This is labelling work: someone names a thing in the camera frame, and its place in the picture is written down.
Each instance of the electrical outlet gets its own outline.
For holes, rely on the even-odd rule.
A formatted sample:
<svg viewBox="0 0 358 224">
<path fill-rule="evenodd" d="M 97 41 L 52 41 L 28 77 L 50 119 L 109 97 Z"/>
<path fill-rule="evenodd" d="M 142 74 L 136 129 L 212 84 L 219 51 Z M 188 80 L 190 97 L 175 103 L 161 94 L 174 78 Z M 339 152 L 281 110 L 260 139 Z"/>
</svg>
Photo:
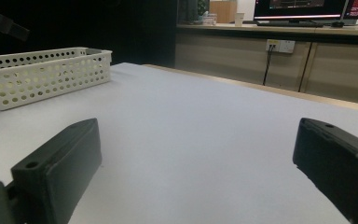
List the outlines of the electrical outlet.
<svg viewBox="0 0 358 224">
<path fill-rule="evenodd" d="M 292 41 L 292 40 L 281 40 L 281 44 L 279 46 L 279 52 L 293 53 L 293 50 L 295 49 L 295 43 L 296 41 Z"/>
<path fill-rule="evenodd" d="M 275 46 L 275 48 L 272 51 L 276 51 L 278 52 L 280 49 L 280 44 L 281 41 L 280 40 L 276 40 L 276 39 L 268 39 L 267 40 L 267 45 L 266 45 L 266 50 L 269 50 L 269 46 Z"/>
</svg>

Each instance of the power cord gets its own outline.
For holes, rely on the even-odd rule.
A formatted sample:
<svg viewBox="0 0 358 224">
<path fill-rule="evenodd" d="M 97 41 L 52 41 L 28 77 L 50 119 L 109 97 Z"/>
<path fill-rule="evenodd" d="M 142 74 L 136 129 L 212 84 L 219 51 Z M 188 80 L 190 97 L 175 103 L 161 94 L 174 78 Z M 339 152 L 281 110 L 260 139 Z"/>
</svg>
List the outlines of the power cord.
<svg viewBox="0 0 358 224">
<path fill-rule="evenodd" d="M 264 74 L 263 86 L 266 85 L 267 73 L 269 72 L 269 63 L 271 62 L 271 55 L 274 49 L 275 49 L 275 45 L 269 45 L 268 55 L 267 55 L 267 67 L 266 67 L 266 73 Z"/>
</svg>

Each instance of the dark background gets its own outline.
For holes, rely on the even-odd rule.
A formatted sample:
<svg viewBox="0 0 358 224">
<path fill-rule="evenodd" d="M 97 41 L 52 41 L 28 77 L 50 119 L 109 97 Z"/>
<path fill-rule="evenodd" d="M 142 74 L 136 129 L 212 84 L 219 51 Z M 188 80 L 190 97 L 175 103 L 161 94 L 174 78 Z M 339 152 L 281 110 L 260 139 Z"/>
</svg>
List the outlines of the dark background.
<svg viewBox="0 0 358 224">
<path fill-rule="evenodd" d="M 174 66 L 176 0 L 0 0 L 0 14 L 31 31 L 0 33 L 0 54 L 87 47 L 112 50 L 112 64 Z"/>
</svg>

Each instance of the white plastic basket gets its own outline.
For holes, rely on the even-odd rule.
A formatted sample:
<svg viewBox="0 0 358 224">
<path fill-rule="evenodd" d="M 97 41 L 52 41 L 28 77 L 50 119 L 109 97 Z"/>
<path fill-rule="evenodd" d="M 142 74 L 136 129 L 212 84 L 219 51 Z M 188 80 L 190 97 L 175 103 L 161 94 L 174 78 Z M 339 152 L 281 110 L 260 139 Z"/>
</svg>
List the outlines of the white plastic basket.
<svg viewBox="0 0 358 224">
<path fill-rule="evenodd" d="M 0 55 L 0 110 L 108 82 L 111 53 L 69 48 Z"/>
</svg>

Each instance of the white table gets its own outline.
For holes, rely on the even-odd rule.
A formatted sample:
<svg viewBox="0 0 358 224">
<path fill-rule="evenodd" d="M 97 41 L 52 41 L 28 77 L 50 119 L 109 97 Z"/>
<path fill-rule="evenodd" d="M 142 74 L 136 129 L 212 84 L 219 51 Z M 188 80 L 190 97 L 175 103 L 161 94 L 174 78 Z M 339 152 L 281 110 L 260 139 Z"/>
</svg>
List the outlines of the white table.
<svg viewBox="0 0 358 224">
<path fill-rule="evenodd" d="M 70 223 L 349 223 L 292 155 L 301 118 L 358 136 L 358 105 L 128 63 L 112 79 L 0 112 L 0 180 L 66 126 L 97 118 L 103 166 Z"/>
</svg>

